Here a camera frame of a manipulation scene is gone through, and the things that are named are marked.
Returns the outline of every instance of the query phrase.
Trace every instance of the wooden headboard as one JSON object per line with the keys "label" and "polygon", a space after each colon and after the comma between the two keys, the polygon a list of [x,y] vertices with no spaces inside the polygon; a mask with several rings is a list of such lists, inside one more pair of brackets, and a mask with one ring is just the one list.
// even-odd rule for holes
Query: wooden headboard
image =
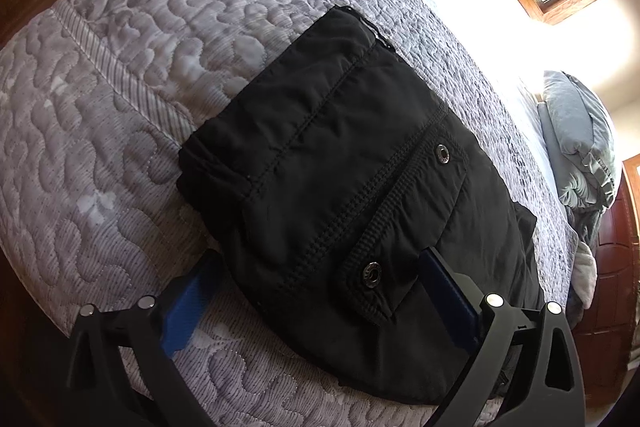
{"label": "wooden headboard", "polygon": [[636,327],[640,247],[626,175],[602,219],[598,244],[595,295],[574,329],[588,407],[614,403],[620,396]]}

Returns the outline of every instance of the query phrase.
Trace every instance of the quilted mattress cover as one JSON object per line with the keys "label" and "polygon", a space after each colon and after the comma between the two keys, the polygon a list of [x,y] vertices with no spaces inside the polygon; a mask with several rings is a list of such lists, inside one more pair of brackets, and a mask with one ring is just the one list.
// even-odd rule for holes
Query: quilted mattress cover
{"label": "quilted mattress cover", "polygon": [[[566,301],[575,234],[500,98],[421,0],[60,0],[0,52],[0,244],[62,331],[82,304],[129,307],[215,247],[175,188],[180,145],[335,4],[375,22],[478,136],[538,216],[546,297]],[[341,387],[229,279],[175,363],[221,426],[408,427],[433,412]]]}

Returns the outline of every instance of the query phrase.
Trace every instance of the white cloth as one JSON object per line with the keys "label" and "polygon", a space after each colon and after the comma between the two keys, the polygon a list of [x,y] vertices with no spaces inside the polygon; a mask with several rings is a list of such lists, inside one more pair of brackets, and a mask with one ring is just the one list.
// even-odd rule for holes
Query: white cloth
{"label": "white cloth", "polygon": [[582,301],[584,309],[588,310],[593,301],[593,294],[596,291],[598,280],[598,267],[596,260],[591,253],[591,248],[586,243],[580,241],[575,250],[574,271],[571,275],[571,284],[574,286],[576,295]]}

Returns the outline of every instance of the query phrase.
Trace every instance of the jacket pocket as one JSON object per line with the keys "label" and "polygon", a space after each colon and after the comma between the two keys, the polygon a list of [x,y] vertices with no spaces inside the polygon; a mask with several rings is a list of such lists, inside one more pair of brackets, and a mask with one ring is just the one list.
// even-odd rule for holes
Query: jacket pocket
{"label": "jacket pocket", "polygon": [[382,325],[417,279],[418,254],[436,245],[466,177],[464,149],[445,121],[429,128],[335,273],[340,296]]}

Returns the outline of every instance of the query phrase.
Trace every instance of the mattress seam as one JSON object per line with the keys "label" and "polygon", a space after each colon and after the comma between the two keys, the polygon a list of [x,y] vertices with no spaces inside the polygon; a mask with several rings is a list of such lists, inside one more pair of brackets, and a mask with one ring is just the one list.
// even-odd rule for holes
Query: mattress seam
{"label": "mattress seam", "polygon": [[114,92],[177,146],[188,139],[195,125],[130,73],[68,0],[57,1],[51,10]]}

